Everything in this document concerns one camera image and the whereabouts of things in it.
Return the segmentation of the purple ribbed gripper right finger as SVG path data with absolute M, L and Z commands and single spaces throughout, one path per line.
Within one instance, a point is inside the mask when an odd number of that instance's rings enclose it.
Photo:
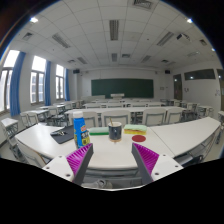
M 132 154 L 138 165 L 142 183 L 151 183 L 153 181 L 151 174 L 159 158 L 159 155 L 156 152 L 137 143 L 132 144 Z

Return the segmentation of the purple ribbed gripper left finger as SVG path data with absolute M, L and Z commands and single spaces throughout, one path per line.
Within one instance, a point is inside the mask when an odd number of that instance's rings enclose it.
M 88 167 L 89 161 L 93 155 L 93 144 L 85 145 L 66 156 L 73 174 L 73 182 L 81 185 Z

